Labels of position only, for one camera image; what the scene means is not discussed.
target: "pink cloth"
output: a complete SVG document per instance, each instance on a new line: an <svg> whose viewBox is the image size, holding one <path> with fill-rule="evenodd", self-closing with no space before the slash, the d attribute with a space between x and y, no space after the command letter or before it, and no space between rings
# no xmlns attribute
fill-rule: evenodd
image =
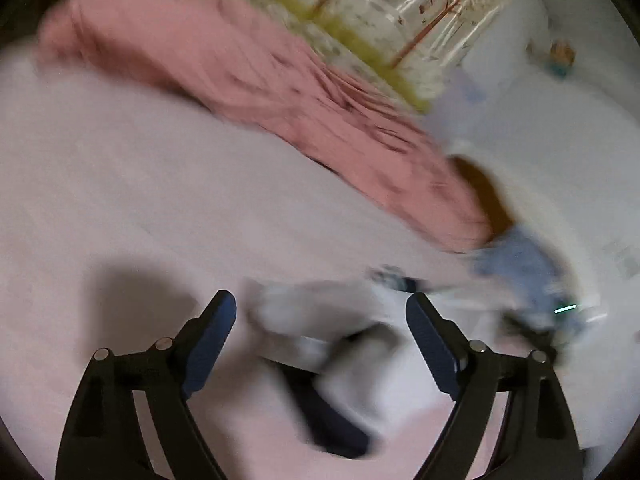
<svg viewBox="0 0 640 480"><path fill-rule="evenodd" d="M67 0L40 27L39 57L183 91L257 124L447 250L487 238L476 197L427 135L243 0Z"/></svg>

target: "white bed sheet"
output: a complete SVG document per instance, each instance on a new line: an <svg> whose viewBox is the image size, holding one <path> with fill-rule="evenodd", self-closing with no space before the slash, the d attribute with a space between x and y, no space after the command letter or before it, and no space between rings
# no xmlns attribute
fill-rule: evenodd
<svg viewBox="0 0 640 480"><path fill-rule="evenodd" d="M448 397L366 460L321 452L242 310L251 280L395 264L452 283L465 266L282 140L89 71L38 74L20 46L0 52L0 198L0 414L46 480L92 352L148 348L219 288L239 320L190 405L230 480L409 479L421 466Z"/></svg>

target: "blue cloth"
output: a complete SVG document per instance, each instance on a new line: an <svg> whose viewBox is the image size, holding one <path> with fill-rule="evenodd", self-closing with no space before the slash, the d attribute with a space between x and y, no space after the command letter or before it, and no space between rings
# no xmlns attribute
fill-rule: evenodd
<svg viewBox="0 0 640 480"><path fill-rule="evenodd" d="M480 251L474 270L508 280L534 314L553 316L566 301L562 270L521 226L512 227L492 247Z"/></svg>

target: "metal pin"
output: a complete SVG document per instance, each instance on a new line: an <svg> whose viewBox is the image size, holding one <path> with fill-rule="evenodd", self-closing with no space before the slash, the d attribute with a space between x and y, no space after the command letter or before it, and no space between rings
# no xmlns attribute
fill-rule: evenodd
<svg viewBox="0 0 640 480"><path fill-rule="evenodd" d="M168 350L174 345L174 340L170 337L163 337L156 341L156 348L158 350Z"/></svg>
<svg viewBox="0 0 640 480"><path fill-rule="evenodd" d="M486 345L479 341L478 339L473 339L469 341L469 348L471 348L474 352L482 353L486 351Z"/></svg>
<svg viewBox="0 0 640 480"><path fill-rule="evenodd" d="M109 351L106 348L98 348L94 352L94 359L96 361L104 361L107 357L109 357Z"/></svg>
<svg viewBox="0 0 640 480"><path fill-rule="evenodd" d="M546 354L543 351L534 350L531 353L531 356L533 357L534 361L537 361L540 364L546 363Z"/></svg>

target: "white cloth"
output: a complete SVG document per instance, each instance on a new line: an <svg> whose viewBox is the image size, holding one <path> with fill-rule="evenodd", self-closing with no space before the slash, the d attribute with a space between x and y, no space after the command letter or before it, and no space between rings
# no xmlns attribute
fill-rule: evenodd
<svg viewBox="0 0 640 480"><path fill-rule="evenodd" d="M492 339L497 305L485 304L485 312L451 308L452 293L430 299L469 338ZM318 373L314 386L324 400L366 433L389 438L445 395L407 326L410 296L367 280L266 285L253 310L266 332L262 356ZM336 343L360 332L336 351Z"/></svg>

